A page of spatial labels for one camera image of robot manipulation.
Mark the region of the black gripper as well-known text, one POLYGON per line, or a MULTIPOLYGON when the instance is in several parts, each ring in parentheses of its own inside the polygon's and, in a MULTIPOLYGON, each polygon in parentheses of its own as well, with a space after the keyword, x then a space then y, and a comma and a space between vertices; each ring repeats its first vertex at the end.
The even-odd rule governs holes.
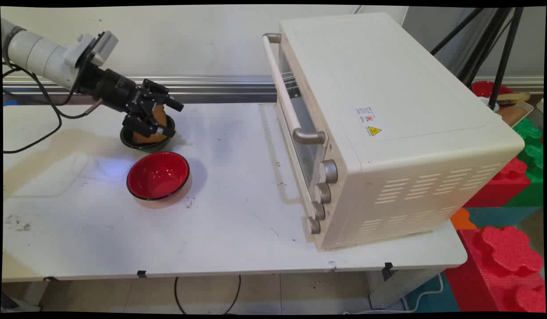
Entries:
POLYGON ((78 92, 124 115, 123 127, 144 137, 163 135, 172 138, 176 125, 164 106, 181 112, 184 105, 169 95, 169 90, 151 79, 142 84, 111 69, 103 70, 91 62, 83 65, 78 74, 78 92), (166 121, 167 125, 148 125, 142 121, 166 121))

